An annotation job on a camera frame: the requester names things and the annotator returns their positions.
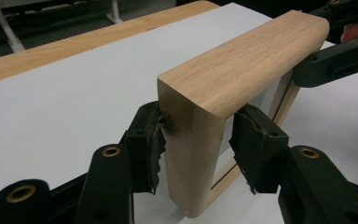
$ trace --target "brass rivet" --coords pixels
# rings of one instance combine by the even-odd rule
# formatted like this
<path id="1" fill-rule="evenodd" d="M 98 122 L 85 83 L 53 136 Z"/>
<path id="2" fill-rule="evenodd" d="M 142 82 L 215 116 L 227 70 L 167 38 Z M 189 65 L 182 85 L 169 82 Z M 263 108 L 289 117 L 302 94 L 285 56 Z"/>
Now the brass rivet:
<path id="1" fill-rule="evenodd" d="M 20 203 L 31 197 L 36 191 L 34 185 L 23 185 L 13 189 L 6 197 L 8 203 Z"/>
<path id="2" fill-rule="evenodd" d="M 310 158 L 310 159 L 318 159 L 319 158 L 319 154 L 311 148 L 301 148 L 299 150 L 299 153 L 305 157 Z"/>
<path id="3" fill-rule="evenodd" d="M 105 157 L 114 157 L 120 153 L 120 148 L 118 147 L 109 147 L 103 151 L 103 156 Z"/>

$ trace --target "wood grain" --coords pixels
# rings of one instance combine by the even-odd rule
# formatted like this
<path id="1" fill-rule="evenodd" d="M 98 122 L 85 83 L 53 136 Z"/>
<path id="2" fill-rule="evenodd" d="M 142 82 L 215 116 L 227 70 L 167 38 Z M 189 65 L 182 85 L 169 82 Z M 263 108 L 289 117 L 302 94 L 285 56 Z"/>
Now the wood grain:
<path id="1" fill-rule="evenodd" d="M 158 76 L 170 197 L 199 216 L 207 207 L 226 120 L 312 52 L 326 20 L 290 11 Z"/>
<path id="2" fill-rule="evenodd" d="M 198 1 L 1 57 L 0 80 L 217 7 Z"/>

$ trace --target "light wood piece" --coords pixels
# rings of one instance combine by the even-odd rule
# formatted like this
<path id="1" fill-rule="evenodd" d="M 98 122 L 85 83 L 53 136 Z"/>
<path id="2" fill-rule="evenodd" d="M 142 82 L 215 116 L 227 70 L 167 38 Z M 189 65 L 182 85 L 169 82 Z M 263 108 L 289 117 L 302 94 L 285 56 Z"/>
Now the light wood piece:
<path id="1" fill-rule="evenodd" d="M 207 1 L 198 1 L 1 57 L 0 80 L 217 7 Z"/>
<path id="2" fill-rule="evenodd" d="M 207 207 L 226 120 L 318 50 L 326 20 L 290 11 L 158 77 L 170 196 L 199 216 Z"/>

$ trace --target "white surface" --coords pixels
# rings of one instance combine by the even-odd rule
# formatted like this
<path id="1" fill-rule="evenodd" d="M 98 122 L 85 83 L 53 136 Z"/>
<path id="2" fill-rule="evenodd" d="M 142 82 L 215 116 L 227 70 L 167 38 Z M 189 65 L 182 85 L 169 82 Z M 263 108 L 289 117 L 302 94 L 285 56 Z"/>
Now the white surface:
<path id="1" fill-rule="evenodd" d="M 55 188 L 85 173 L 92 152 L 118 142 L 137 108 L 157 100 L 158 74 L 267 20 L 231 4 L 0 81 L 0 189 L 24 178 Z M 283 128 L 358 183 L 358 75 L 302 90 Z M 135 194 L 136 223 L 282 223 L 277 195 L 253 196 L 243 177 L 188 219 L 159 176 L 157 195 Z"/>

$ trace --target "wooden block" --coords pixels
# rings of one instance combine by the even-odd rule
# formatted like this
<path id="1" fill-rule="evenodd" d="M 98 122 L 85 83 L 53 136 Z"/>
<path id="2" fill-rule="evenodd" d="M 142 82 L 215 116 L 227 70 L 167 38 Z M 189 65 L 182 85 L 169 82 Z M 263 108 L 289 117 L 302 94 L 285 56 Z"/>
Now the wooden block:
<path id="1" fill-rule="evenodd" d="M 290 11 L 158 76 L 170 197 L 188 217 L 207 207 L 226 120 L 318 50 L 328 22 Z"/>

